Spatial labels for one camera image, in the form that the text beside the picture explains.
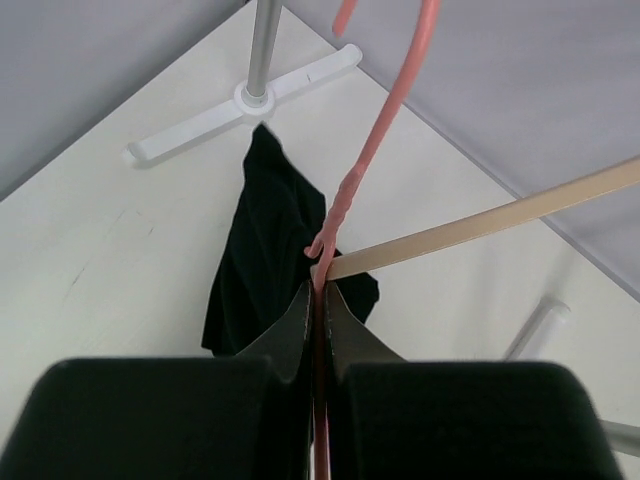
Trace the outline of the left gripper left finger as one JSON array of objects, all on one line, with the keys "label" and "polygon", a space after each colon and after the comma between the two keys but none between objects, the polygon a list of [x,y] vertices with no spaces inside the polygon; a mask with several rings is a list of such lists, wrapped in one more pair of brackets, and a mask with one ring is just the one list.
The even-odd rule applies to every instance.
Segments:
[{"label": "left gripper left finger", "polygon": [[36,382],[5,479],[306,479],[313,293],[216,358],[75,358]]}]

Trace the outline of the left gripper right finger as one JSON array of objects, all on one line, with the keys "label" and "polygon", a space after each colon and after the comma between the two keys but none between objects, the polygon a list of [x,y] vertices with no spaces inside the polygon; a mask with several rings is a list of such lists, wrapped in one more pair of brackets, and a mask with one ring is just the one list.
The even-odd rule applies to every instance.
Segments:
[{"label": "left gripper right finger", "polygon": [[410,362],[325,290],[335,479],[618,479],[591,399],[549,362]]}]

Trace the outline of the black t shirt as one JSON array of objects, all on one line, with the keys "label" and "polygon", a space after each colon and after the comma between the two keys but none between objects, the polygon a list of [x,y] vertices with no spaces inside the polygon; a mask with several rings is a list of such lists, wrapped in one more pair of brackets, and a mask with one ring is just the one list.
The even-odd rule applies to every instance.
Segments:
[{"label": "black t shirt", "polygon": [[212,284],[201,345],[215,356],[249,346],[289,308],[313,263],[324,195],[289,161],[264,124],[252,132],[244,185]]}]

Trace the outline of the beige wooden hanger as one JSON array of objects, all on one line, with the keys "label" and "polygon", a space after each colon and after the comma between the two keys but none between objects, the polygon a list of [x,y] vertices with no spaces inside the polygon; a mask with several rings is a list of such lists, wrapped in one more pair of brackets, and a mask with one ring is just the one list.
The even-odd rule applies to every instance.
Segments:
[{"label": "beige wooden hanger", "polygon": [[534,195],[447,224],[339,256],[325,278],[377,270],[500,232],[639,183],[637,156]]}]

